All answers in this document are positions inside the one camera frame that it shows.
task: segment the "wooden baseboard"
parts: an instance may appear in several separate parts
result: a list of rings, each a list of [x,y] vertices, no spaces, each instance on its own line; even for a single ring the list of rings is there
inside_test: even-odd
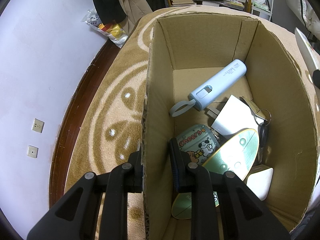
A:
[[[80,127],[102,79],[109,70],[119,50],[111,40],[107,40],[91,62],[71,99],[62,121],[52,157],[49,180],[50,208],[64,194],[71,155]]]

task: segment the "key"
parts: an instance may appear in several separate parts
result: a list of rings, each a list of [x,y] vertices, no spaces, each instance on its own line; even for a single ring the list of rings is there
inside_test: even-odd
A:
[[[267,139],[268,139],[268,121],[264,121],[260,125],[260,131],[259,131],[259,150],[258,150],[259,165],[262,163],[263,148],[266,146]]]

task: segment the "white wall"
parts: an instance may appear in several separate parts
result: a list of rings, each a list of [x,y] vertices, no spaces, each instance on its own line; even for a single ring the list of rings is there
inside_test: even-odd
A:
[[[0,16],[0,207],[25,239],[48,210],[59,127],[106,39],[81,19],[92,0],[11,0]],[[45,122],[42,133],[33,119]],[[39,148],[27,156],[28,145]]]

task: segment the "key ring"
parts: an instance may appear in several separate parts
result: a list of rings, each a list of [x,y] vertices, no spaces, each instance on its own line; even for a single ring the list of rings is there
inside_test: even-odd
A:
[[[271,122],[271,113],[270,113],[267,109],[260,109],[257,113],[259,113],[259,112],[262,111],[262,110],[267,111],[267,112],[269,113],[269,116],[270,116],[269,122],[265,125],[265,127],[267,127],[267,126],[270,124],[270,122]],[[255,120],[255,122],[256,122],[256,124],[257,124],[258,126],[261,126],[261,124],[258,124],[258,122],[257,122],[257,116],[256,116],[256,115],[254,116],[254,120]]]

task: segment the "wall socket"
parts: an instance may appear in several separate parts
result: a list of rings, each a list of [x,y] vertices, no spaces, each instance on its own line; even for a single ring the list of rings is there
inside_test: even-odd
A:
[[[34,122],[33,122],[32,129],[33,129],[33,131],[42,133],[43,126],[44,126],[44,122],[42,122],[42,121],[40,121],[38,119],[35,119]]]
[[[39,149],[37,147],[28,145],[28,154],[27,155],[29,157],[36,158],[38,156],[38,150]]]

